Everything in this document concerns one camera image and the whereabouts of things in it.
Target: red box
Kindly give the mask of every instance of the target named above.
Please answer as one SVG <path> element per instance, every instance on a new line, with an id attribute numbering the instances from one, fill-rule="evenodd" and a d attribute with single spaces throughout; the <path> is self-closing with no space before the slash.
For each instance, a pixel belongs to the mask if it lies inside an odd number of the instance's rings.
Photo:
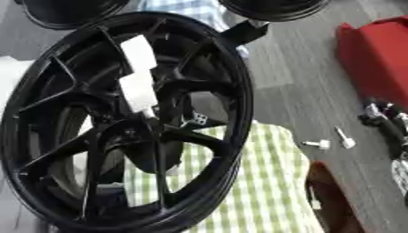
<path id="1" fill-rule="evenodd" d="M 408 108 L 408 15 L 337 29 L 337 55 L 363 96 Z"/>

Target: concrete floor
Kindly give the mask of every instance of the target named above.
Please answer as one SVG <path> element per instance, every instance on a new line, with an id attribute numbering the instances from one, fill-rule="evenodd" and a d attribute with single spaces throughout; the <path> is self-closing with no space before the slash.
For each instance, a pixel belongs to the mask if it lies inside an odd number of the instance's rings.
<path id="1" fill-rule="evenodd" d="M 0 1 L 0 56 L 36 59 L 67 32 L 32 24 L 21 6 Z M 135 3 L 127 7 L 134 9 Z M 403 233 L 408 209 L 394 185 L 380 135 L 357 120 L 362 112 L 355 90 L 334 56 L 334 31 L 408 13 L 403 0 L 333 0 L 311 17 L 270 25 L 269 34 L 248 45 L 256 84 L 256 118 L 290 129 L 296 140 L 329 138 L 328 152 L 303 147 L 324 161 L 338 179 L 367 232 Z M 345 150 L 333 127 L 340 126 L 358 146 Z M 33 216 L 12 196 L 0 175 L 0 232 L 34 232 Z"/>

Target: blue fabric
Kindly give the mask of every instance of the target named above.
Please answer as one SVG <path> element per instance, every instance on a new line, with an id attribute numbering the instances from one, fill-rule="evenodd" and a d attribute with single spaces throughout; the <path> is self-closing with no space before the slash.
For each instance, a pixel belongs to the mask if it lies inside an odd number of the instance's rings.
<path id="1" fill-rule="evenodd" d="M 188 16 L 219 32 L 230 28 L 222 18 L 226 8 L 218 0 L 144 0 L 139 4 L 138 11 L 160 11 Z M 239 46 L 237 50 L 242 57 L 248 57 L 246 47 Z"/>

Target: wheel rim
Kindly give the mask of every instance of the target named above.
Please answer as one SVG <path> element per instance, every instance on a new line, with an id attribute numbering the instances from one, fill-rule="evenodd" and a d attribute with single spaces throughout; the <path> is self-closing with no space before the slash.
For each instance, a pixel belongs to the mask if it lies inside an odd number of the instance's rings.
<path id="1" fill-rule="evenodd" d="M 115 88 L 117 79 L 130 71 L 118 44 L 137 34 L 147 37 L 155 48 L 159 67 L 164 70 L 158 68 L 153 72 L 159 121 L 130 116 Z M 174 44 L 173 50 L 162 51 L 174 41 L 189 46 L 181 49 Z M 216 78 L 222 80 L 211 79 L 207 74 L 193 75 L 207 70 L 195 70 L 203 57 L 208 62 L 206 66 L 214 66 Z M 223 140 L 180 129 L 174 123 L 185 110 L 184 105 L 179 105 L 182 101 L 175 99 L 199 91 L 216 94 L 226 107 L 228 122 Z M 77 136 L 86 116 L 92 117 L 94 127 Z M 119 15 L 79 29 L 30 67 L 5 109 L 3 167 L 22 201 L 61 228 L 89 232 L 180 231 L 206 217 L 227 194 L 251 118 L 248 72 L 235 49 L 217 32 L 179 15 Z M 136 135 L 129 137 L 129 129 L 136 131 Z M 159 143 L 151 141 L 151 132 L 160 135 Z M 107 150 L 112 147 L 126 150 L 129 143 L 141 147 L 147 141 L 161 147 L 169 141 L 194 143 L 210 148 L 214 157 L 191 183 L 169 193 L 163 184 L 164 172 L 172 164 L 160 162 L 163 160 L 159 159 L 160 153 L 154 153 L 158 202 L 124 208 L 119 205 L 124 201 L 119 200 L 116 203 L 119 207 L 102 207 L 98 203 L 103 198 L 97 194 L 97 178 Z M 62 187 L 49 174 L 49 168 L 84 151 L 88 153 L 89 164 L 86 186 L 68 191 L 72 184 Z M 83 197 L 78 199 L 76 195 L 80 194 Z"/>
<path id="2" fill-rule="evenodd" d="M 325 7 L 329 0 L 220 0 L 230 11 L 268 22 L 290 21 L 312 15 Z"/>

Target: green checkered cloth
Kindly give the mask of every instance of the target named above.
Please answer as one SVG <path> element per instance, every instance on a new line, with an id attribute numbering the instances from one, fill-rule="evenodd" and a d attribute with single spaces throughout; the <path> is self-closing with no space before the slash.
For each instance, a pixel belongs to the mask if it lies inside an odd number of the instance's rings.
<path id="1" fill-rule="evenodd" d="M 199 132 L 222 138 L 224 131 L 225 127 L 213 127 Z M 227 197 L 186 232 L 323 232 L 304 188 L 310 162 L 289 130 L 254 123 L 242 153 L 240 172 Z M 186 143 L 177 174 L 167 177 L 170 190 L 188 184 L 211 158 L 209 149 Z M 124 184 L 132 207 L 158 200 L 155 176 L 130 161 Z"/>

